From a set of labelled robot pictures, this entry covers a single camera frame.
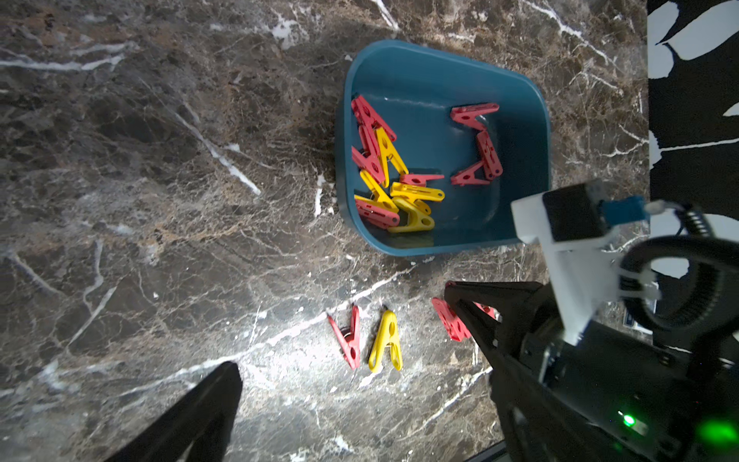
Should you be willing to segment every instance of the dark marble surface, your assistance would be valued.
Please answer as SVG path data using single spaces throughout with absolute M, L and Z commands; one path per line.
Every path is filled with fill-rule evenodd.
M 486 360 L 448 340 L 429 299 L 447 279 L 545 280 L 546 267 L 523 245 L 388 257 L 343 224 L 334 109 L 373 41 L 527 75 L 551 113 L 554 186 L 647 190 L 638 1 L 0 11 L 5 461 L 100 460 L 226 359 L 244 379 L 231 461 L 461 460 L 501 439 Z M 348 325 L 349 301 L 363 354 L 381 305 L 397 313 L 401 372 L 387 357 L 376 376 L 349 369 L 325 320 Z

